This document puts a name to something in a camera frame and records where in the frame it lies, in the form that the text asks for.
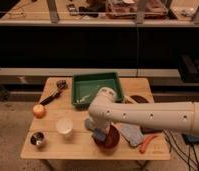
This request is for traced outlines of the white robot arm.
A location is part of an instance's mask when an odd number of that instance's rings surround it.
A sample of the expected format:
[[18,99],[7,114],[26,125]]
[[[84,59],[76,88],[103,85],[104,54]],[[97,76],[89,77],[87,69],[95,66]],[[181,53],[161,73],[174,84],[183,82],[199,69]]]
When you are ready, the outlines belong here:
[[98,129],[120,122],[199,136],[199,102],[123,104],[115,100],[116,92],[103,87],[89,105],[89,116]]

